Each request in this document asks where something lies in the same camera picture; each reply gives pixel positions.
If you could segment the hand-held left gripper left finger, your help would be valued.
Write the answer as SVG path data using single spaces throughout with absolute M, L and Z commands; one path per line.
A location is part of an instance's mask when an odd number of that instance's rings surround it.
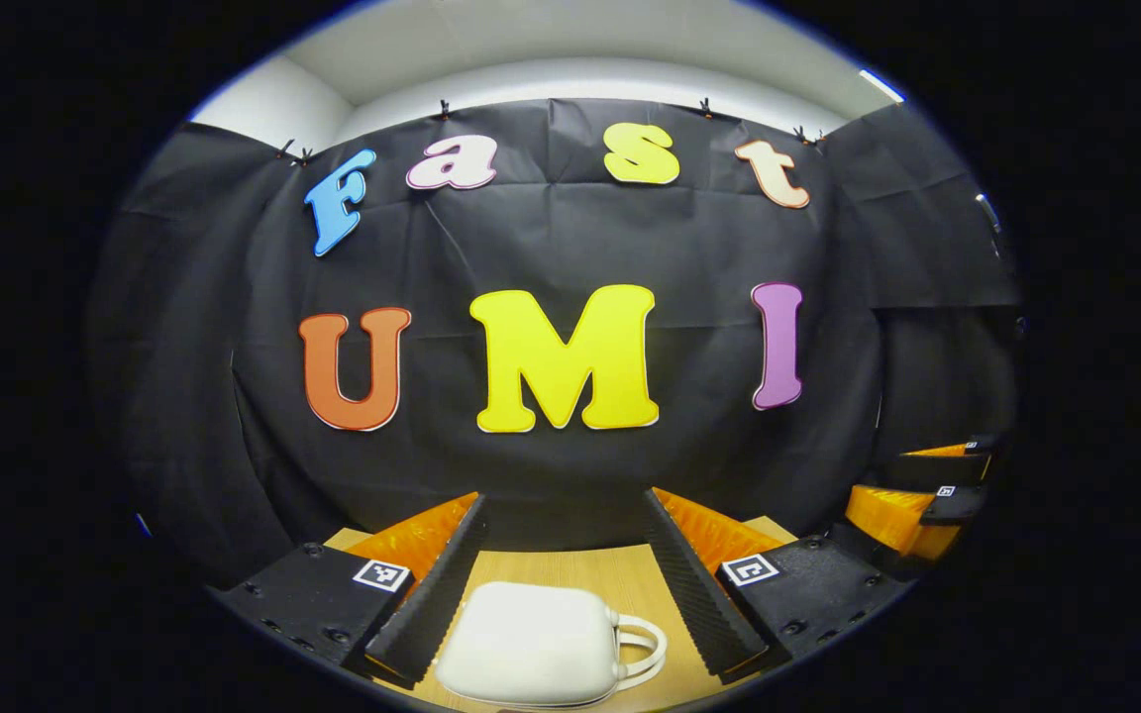
M 467 493 L 353 546 L 299 546 L 219 597 L 335 667 L 413 687 L 447 637 L 487 532 L 487 497 Z

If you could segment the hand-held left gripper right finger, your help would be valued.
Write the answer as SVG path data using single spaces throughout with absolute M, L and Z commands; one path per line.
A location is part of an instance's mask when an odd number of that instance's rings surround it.
M 646 538 L 711 675 L 730 682 L 806 661 L 911 590 L 832 538 L 784 545 L 658 487 Z

